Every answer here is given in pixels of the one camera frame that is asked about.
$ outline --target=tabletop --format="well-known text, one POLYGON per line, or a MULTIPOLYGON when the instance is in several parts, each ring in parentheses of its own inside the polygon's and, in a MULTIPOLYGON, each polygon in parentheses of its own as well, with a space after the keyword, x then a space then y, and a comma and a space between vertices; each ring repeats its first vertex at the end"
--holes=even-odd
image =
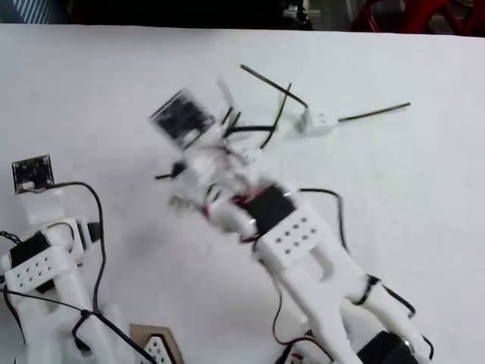
MULTIPOLYGON (((339 117, 410 102, 327 136, 277 132, 265 150, 269 169, 298 187, 341 193, 355 259, 416 306, 436 362, 480 362, 485 40, 0 25, 0 50, 2 230, 26 227, 11 163, 49 153, 56 182, 83 180, 102 199, 101 301, 118 303, 129 322, 170 327, 189 364, 273 362, 281 351, 271 336, 277 295, 248 246, 168 206, 169 182, 153 177, 180 154, 148 116, 187 86, 219 118, 227 109, 216 84, 222 77, 245 123, 270 124, 280 96, 241 63, 292 82, 307 103, 339 117)), ((288 101, 282 124, 301 111, 288 101)), ((257 146, 260 137, 245 143, 257 146)), ((74 212, 95 218, 88 195, 72 194, 74 212)), ((311 201, 336 224, 330 197, 311 201)), ((93 277, 86 273, 88 287, 93 277)), ((11 358, 20 335, 4 306, 0 315, 8 322, 2 346, 11 348, 2 355, 11 358)))

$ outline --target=white robot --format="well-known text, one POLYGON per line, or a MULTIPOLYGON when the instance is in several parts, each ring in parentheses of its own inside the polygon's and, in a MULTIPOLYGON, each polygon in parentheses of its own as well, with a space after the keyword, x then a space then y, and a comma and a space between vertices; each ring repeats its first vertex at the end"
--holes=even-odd
MULTIPOLYGON (((308 114, 306 108, 302 117, 308 114)), ((183 160, 170 175, 174 201, 195 206, 222 231, 253 243, 257 260, 308 317, 313 337, 306 340, 339 364, 362 364, 340 313, 342 301, 348 300, 402 338, 414 362, 430 361, 431 346, 402 304, 378 279, 365 274, 297 189, 264 172, 260 149, 231 145, 224 127, 187 90, 159 108, 151 120, 183 150, 183 160), (306 269, 308 259, 319 264, 321 276, 306 269)))
POLYGON ((105 247, 96 192, 82 182, 54 184, 48 155, 15 162, 13 169, 16 193, 36 193, 20 195, 30 230, 23 239, 13 239, 16 245, 2 256, 5 286, 1 291, 24 337, 24 349, 15 363, 140 363, 132 347, 145 363, 159 364, 163 359, 171 364, 160 338, 152 337, 143 349, 127 336, 128 324, 116 305, 98 307, 105 247), (60 189, 75 186, 92 192, 99 221, 88 223, 65 213, 60 189), (95 244, 101 244, 103 261, 91 299, 80 266, 95 244))

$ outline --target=cardboard piece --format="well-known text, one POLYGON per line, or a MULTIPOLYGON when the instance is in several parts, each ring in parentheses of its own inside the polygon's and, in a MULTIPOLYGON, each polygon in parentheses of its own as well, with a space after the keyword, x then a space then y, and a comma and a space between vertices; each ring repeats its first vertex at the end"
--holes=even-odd
POLYGON ((175 364, 183 364, 182 353, 179 350, 177 342, 175 341, 172 331, 169 328, 162 328, 160 326, 148 325, 134 325, 130 324, 130 336, 141 347, 149 342, 153 334, 162 334, 167 341, 168 349, 172 352, 175 359, 175 364))

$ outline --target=cable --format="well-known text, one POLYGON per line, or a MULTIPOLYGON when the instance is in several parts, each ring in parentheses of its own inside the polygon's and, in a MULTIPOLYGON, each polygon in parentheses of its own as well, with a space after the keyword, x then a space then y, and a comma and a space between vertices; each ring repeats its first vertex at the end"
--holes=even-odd
POLYGON ((293 344, 296 344, 300 341, 310 341, 311 343, 315 344, 326 356, 328 356, 328 358, 330 359, 330 361, 332 362, 333 361, 333 357, 325 350, 325 348, 323 346, 320 345, 320 343, 318 343, 314 337, 312 336, 301 336, 301 337, 297 337, 295 339, 292 339, 290 341, 282 341, 276 334, 276 323, 277 323, 277 320, 278 320, 278 317, 280 316, 280 312, 281 312, 281 308, 283 306, 283 293, 281 292, 281 288, 280 288, 280 285, 278 284, 277 280, 275 277, 273 277, 273 275, 268 271, 268 273, 270 274, 271 276, 271 280, 273 281, 273 285, 274 285, 274 288, 276 289, 277 293, 278 293, 278 300, 279 300, 279 303, 278 303, 278 310, 276 311, 276 314, 274 315, 274 319, 273 319, 273 324, 272 324, 272 331, 273 331, 273 337, 275 339, 275 341, 279 344, 279 345, 286 345, 287 347, 289 345, 293 345, 293 344))
POLYGON ((74 229, 72 226, 70 226, 67 222, 64 222, 64 221, 60 221, 60 222, 56 222, 52 225, 49 225, 46 230, 50 229, 50 228, 53 228, 54 226, 59 226, 59 225, 66 225, 68 228, 70 228, 70 235, 72 236, 73 240, 74 240, 74 229))
POLYGON ((339 234, 340 234, 340 241, 342 243, 343 248, 349 252, 349 248, 347 246, 346 240, 346 229, 345 229, 345 222, 343 217, 343 197, 339 195, 337 192, 332 190, 326 190, 323 188, 300 188, 300 192, 316 192, 316 193, 326 193, 328 195, 332 195, 336 198, 337 203, 337 218, 339 221, 339 234))
POLYGON ((434 346, 433 346, 433 343, 431 343, 431 341, 427 337, 425 337, 424 335, 422 335, 422 337, 423 337, 424 342, 430 346, 430 355, 428 356, 428 358, 430 360, 433 360, 433 357, 434 357, 434 346))
POLYGON ((274 128, 268 125, 252 125, 250 127, 228 127, 226 137, 233 133, 245 133, 247 131, 272 131, 274 128))
POLYGON ((290 91, 287 91, 285 90, 283 87, 281 87, 280 85, 277 85, 276 83, 274 83, 273 81, 269 80, 268 78, 266 78, 265 76, 259 74, 258 72, 252 70, 251 68, 249 68, 248 66, 244 65, 244 64, 241 64, 241 68, 246 71, 246 72, 249 72, 250 74, 252 74, 254 77, 258 78, 259 80, 267 83, 268 85, 274 87, 275 89, 277 89, 278 91, 280 91, 281 93, 284 93, 285 95, 291 97, 293 100, 295 100, 296 102, 302 104, 302 106, 304 108, 308 108, 308 104, 306 102, 304 102, 303 100, 301 100, 299 97, 293 95, 290 91))
POLYGON ((226 124, 227 119, 229 118, 230 113, 233 112, 233 107, 231 106, 229 110, 227 110, 227 113, 224 115, 224 118, 221 121, 221 125, 226 124))
POLYGON ((172 177, 172 174, 160 174, 158 176, 155 176, 156 180, 165 180, 167 178, 172 177))
POLYGON ((346 121, 352 121, 352 120, 356 120, 356 119, 361 119, 361 118, 366 118, 368 116, 383 114, 384 112, 398 110, 400 108, 405 108, 405 107, 410 106, 410 105, 411 105, 410 102, 406 102, 405 104, 399 104, 399 105, 391 106, 390 108, 382 108, 380 110, 367 112, 365 114, 347 116, 345 118, 340 118, 339 123, 343 123, 343 122, 346 122, 346 121))
POLYGON ((41 301, 46 301, 50 303, 55 303, 57 305, 69 307, 71 309, 75 309, 76 311, 79 311, 81 313, 81 320, 84 322, 85 320, 88 319, 89 316, 93 315, 99 319, 103 324, 108 326, 118 337, 120 337, 125 343, 130 345, 137 353, 139 353, 141 356, 143 356, 145 359, 147 359, 150 363, 152 364, 157 364, 157 362, 143 349, 141 348, 140 345, 135 343, 129 336, 127 336, 122 330, 120 330, 113 322, 108 320, 106 317, 103 316, 100 312, 95 312, 95 311, 89 311, 87 309, 80 309, 79 307, 70 305, 69 303, 64 303, 61 301, 56 301, 56 300, 50 300, 49 298, 45 297, 38 297, 38 296, 32 296, 30 294, 26 293, 21 293, 21 292, 16 292, 13 290, 9 290, 7 288, 0 288, 0 291, 5 294, 13 294, 14 296, 20 296, 20 297, 27 297, 35 300, 41 300, 41 301))
POLYGON ((22 243, 22 240, 15 234, 9 233, 7 231, 0 231, 0 237, 10 240, 15 245, 22 243))
POLYGON ((409 315, 408 317, 410 319, 412 319, 413 317, 415 317, 416 315, 416 308, 410 304, 408 301, 406 301, 404 298, 402 298, 400 295, 398 295, 396 292, 394 292, 393 290, 391 290, 390 288, 388 288, 388 286, 384 285, 384 289, 386 290, 386 292, 396 301, 398 301, 399 303, 401 303, 405 308, 407 308, 409 310, 409 315))
POLYGON ((231 129, 235 128, 237 125, 237 122, 239 121, 239 118, 241 117, 241 112, 238 112, 234 120, 227 125, 227 129, 224 131, 224 135, 222 136, 223 139, 227 138, 229 135, 231 135, 231 129))
POLYGON ((7 292, 8 292, 8 287, 7 287, 7 284, 6 284, 3 288, 3 290, 2 290, 3 299, 5 301, 5 305, 7 306, 8 310, 13 315, 13 317, 14 317, 17 325, 18 325, 18 328, 20 329, 20 332, 22 333, 23 345, 25 345, 25 343, 26 343, 25 334, 23 333, 22 324, 20 323, 20 317, 19 317, 18 312, 15 309, 14 305, 12 305, 12 302, 10 302, 10 300, 8 299, 7 292))
MULTIPOLYGON (((286 91, 289 92, 290 89, 291 89, 291 82, 289 83, 288 87, 286 88, 286 91)), ((280 122, 281 115, 283 113, 283 109, 285 108, 286 98, 287 97, 288 97, 288 95, 285 93, 285 96, 283 97, 283 102, 281 102, 280 110, 278 111, 278 115, 276 116, 276 119, 275 119, 275 121, 273 123, 273 129, 271 129, 270 133, 266 137, 266 140, 259 147, 260 149, 264 149, 266 147, 266 145, 270 142, 271 138, 273 137, 274 132, 277 129, 278 123, 280 122)))
POLYGON ((106 266, 106 245, 105 245, 105 223, 104 223, 104 218, 103 218, 103 208, 101 205, 101 200, 96 193, 96 191, 88 184, 84 182, 66 182, 62 184, 52 184, 52 185, 46 185, 41 189, 38 190, 29 190, 29 192, 34 192, 34 193, 43 193, 46 190, 53 190, 57 188, 62 188, 62 187, 69 187, 69 186, 82 186, 87 188, 90 193, 94 196, 96 200, 96 205, 98 206, 98 214, 99 214, 99 243, 101 246, 101 255, 102 255, 102 262, 101 266, 99 267, 99 273, 98 277, 96 278, 96 282, 94 285, 94 291, 92 294, 92 307, 94 311, 99 311, 99 305, 98 305, 98 291, 99 291, 99 285, 101 283, 101 279, 103 276, 103 273, 105 272, 105 266, 106 266))

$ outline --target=red chair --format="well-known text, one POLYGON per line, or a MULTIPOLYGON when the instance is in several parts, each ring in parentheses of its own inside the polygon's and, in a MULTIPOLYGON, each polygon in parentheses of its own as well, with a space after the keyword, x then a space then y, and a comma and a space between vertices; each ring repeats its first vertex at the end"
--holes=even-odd
MULTIPOLYGON (((380 32, 371 6, 383 0, 368 0, 352 23, 352 31, 380 32)), ((423 33, 427 23, 434 14, 441 14, 453 33, 463 36, 473 35, 485 29, 485 0, 475 0, 475 6, 470 14, 459 20, 451 12, 448 0, 408 0, 403 13, 402 22, 393 30, 396 33, 423 33)))

